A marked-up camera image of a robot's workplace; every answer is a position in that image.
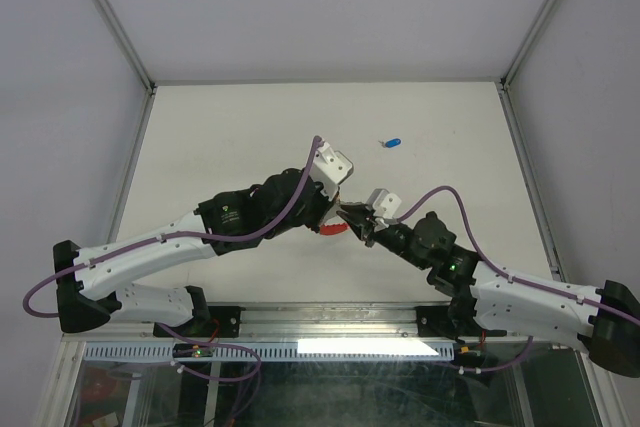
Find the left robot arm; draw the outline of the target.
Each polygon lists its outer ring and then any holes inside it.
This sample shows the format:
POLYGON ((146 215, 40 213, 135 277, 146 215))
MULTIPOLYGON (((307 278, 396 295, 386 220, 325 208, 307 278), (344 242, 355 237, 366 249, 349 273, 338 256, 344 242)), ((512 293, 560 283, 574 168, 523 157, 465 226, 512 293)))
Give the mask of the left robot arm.
POLYGON ((292 228, 319 231, 350 167, 314 167, 307 180, 286 169, 261 184, 219 193, 147 234, 81 248, 70 240, 53 248, 57 310, 65 333, 114 322, 148 322, 198 335, 209 324, 202 288, 151 287, 139 279, 184 263, 253 249, 292 228))

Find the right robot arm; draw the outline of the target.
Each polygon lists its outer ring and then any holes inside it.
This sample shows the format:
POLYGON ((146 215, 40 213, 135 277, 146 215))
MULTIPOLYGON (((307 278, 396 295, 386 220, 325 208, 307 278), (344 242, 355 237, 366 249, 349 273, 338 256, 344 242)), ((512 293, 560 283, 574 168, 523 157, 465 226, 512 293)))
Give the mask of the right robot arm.
POLYGON ((587 354, 599 367, 639 375, 639 301, 624 284, 571 284, 498 267, 457 236, 433 211, 414 226, 379 216, 364 203, 344 204, 339 216, 368 247, 379 245, 427 273, 450 299, 449 338, 482 331, 517 333, 587 354))

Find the red handle keyring holder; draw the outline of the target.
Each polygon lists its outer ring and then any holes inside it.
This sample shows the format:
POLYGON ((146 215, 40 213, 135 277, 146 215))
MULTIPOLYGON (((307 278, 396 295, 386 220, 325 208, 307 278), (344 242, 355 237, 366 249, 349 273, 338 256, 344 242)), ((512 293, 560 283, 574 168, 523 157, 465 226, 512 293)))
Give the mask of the red handle keyring holder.
POLYGON ((325 237, 336 236, 349 230, 349 225, 337 214, 329 213, 322 221, 318 233, 325 237))

